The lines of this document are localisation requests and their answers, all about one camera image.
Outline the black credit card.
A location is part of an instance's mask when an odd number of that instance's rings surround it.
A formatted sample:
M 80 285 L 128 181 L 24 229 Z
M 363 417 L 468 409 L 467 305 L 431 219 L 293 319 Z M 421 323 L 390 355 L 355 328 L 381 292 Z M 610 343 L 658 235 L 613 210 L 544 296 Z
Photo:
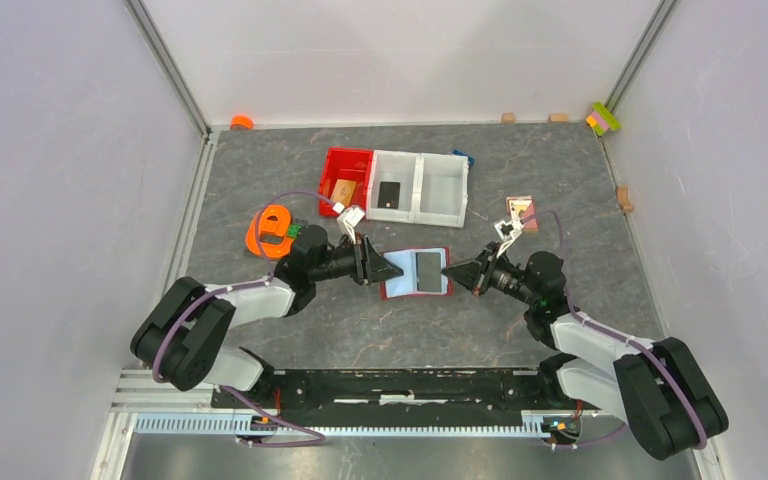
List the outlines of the black credit card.
M 377 207 L 381 209 L 398 209 L 400 204 L 401 183 L 395 181 L 381 181 Z
M 444 255 L 437 250 L 423 250 L 415 254 L 416 289 L 418 292 L 441 294 L 445 291 L 441 274 L 444 260 Z

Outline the red card holder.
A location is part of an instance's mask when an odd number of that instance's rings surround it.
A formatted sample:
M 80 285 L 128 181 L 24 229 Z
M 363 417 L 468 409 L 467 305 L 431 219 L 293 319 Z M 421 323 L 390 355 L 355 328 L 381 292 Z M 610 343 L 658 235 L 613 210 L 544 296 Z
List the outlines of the red card holder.
M 450 263 L 450 255 L 449 255 L 449 249 L 446 247 L 432 247 L 432 248 L 413 248 L 413 249 L 401 249 L 401 250 L 392 250 L 389 252 L 385 252 L 383 256 L 393 262 L 394 264 L 398 265 L 404 270 L 404 275 L 389 280 L 383 283 L 383 286 L 381 287 L 381 297 L 385 300 L 398 298 L 398 297 L 409 297 L 409 296 L 449 296 L 452 293 L 452 285 L 450 283 L 450 280 L 442 275 L 443 285 L 445 287 L 445 291 L 441 294 L 427 294 L 427 293 L 420 293 L 416 289 L 416 264 L 415 264 L 415 254 L 418 251 L 423 250 L 431 250 L 431 251 L 439 251 L 441 254 L 444 255 L 444 262 L 442 265 L 442 269 L 447 267 Z

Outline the gold striped credit card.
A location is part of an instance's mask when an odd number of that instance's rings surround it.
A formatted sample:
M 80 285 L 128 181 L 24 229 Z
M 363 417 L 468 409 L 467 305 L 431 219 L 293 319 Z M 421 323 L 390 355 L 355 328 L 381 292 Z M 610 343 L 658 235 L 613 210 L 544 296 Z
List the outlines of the gold striped credit card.
M 337 179 L 331 191 L 330 199 L 334 203 L 350 206 L 357 183 L 350 179 Z

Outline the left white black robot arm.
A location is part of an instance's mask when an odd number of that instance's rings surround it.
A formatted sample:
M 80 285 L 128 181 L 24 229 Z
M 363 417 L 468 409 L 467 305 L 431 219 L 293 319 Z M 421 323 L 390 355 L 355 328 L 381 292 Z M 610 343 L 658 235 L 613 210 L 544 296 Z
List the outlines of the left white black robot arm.
M 360 233 L 333 245 L 324 228 L 304 226 L 271 275 L 232 285 L 177 279 L 133 335 L 130 351 L 159 383 L 180 391 L 201 383 L 231 387 L 248 406 L 262 407 L 274 394 L 269 365 L 243 347 L 227 346 L 230 329 L 299 313 L 320 282 L 348 277 L 367 286 L 402 274 Z

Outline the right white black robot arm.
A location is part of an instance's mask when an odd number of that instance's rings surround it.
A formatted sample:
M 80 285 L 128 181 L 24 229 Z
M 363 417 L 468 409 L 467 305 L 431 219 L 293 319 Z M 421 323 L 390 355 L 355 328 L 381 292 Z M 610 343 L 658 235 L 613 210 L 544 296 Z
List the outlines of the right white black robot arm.
M 570 299 L 561 257 L 537 251 L 514 264 L 491 242 L 442 273 L 475 296 L 496 290 L 525 304 L 530 334 L 555 352 L 538 367 L 545 405 L 591 404 L 622 421 L 658 460 L 703 449 L 729 429 L 726 409 L 688 345 L 635 337 L 590 317 Z

